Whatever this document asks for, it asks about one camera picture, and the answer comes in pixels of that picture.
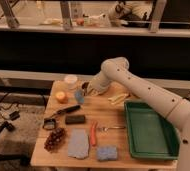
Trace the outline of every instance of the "person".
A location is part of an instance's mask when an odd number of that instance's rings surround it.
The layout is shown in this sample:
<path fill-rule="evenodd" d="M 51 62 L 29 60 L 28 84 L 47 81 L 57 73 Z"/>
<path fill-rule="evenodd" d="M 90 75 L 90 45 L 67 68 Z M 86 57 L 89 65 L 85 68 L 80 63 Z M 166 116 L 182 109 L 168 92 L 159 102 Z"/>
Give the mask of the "person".
<path fill-rule="evenodd" d="M 144 27 L 152 14 L 152 1 L 116 1 L 108 12 L 112 26 Z"/>

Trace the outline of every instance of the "white cup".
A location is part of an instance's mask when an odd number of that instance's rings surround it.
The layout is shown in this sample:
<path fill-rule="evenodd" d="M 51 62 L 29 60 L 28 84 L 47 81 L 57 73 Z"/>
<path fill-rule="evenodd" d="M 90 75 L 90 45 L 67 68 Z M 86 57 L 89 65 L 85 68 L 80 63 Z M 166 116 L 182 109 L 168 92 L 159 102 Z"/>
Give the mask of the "white cup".
<path fill-rule="evenodd" d="M 64 82 L 70 90 L 75 89 L 77 87 L 77 80 L 77 76 L 73 74 L 69 74 L 64 77 Z"/>

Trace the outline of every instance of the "gray object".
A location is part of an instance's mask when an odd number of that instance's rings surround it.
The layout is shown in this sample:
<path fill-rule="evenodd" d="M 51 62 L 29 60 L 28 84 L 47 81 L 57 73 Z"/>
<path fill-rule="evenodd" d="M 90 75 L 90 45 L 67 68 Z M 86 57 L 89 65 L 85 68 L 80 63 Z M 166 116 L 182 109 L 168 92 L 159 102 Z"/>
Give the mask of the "gray object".
<path fill-rule="evenodd" d="M 89 155 L 88 134 L 84 129 L 73 129 L 68 144 L 68 156 L 84 159 Z"/>
<path fill-rule="evenodd" d="M 98 161 L 117 160 L 117 147 L 115 146 L 98 147 L 96 154 Z"/>

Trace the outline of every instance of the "grapes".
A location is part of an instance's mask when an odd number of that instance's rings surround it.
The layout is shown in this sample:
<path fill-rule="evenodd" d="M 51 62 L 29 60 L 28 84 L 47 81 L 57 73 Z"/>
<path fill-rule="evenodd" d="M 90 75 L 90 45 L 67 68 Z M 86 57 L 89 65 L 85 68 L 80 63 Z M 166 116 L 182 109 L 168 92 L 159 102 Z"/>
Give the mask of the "grapes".
<path fill-rule="evenodd" d="M 48 138 L 46 139 L 46 142 L 44 144 L 44 148 L 47 151 L 55 150 L 58 146 L 58 144 L 63 140 L 65 136 L 65 129 L 64 128 L 57 128 L 54 131 L 52 131 Z"/>

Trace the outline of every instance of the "food item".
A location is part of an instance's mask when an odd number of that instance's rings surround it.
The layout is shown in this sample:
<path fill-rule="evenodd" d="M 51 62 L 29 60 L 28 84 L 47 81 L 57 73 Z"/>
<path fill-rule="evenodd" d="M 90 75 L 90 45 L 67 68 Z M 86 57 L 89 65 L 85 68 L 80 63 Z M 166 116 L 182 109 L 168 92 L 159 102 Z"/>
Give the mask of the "food item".
<path fill-rule="evenodd" d="M 96 127 L 97 127 L 97 122 L 93 123 L 90 129 L 90 144 L 92 146 L 95 146 L 97 144 Z"/>
<path fill-rule="evenodd" d="M 55 129 L 49 134 L 48 138 L 46 139 L 44 148 L 49 152 L 55 150 L 58 147 L 59 143 L 64 139 L 64 137 L 65 137 L 64 128 Z"/>
<path fill-rule="evenodd" d="M 64 91 L 58 91 L 55 95 L 59 103 L 67 103 L 68 97 Z"/>

